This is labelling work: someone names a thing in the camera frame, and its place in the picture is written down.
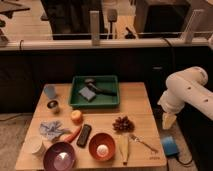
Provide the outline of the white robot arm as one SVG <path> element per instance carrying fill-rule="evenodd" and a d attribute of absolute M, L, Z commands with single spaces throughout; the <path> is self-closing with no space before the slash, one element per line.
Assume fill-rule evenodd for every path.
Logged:
<path fill-rule="evenodd" d="M 163 109 L 162 128 L 168 130 L 177 114 L 188 103 L 213 120 L 213 92 L 205 88 L 208 74 L 201 67 L 190 67 L 169 75 L 167 89 L 158 101 Z"/>

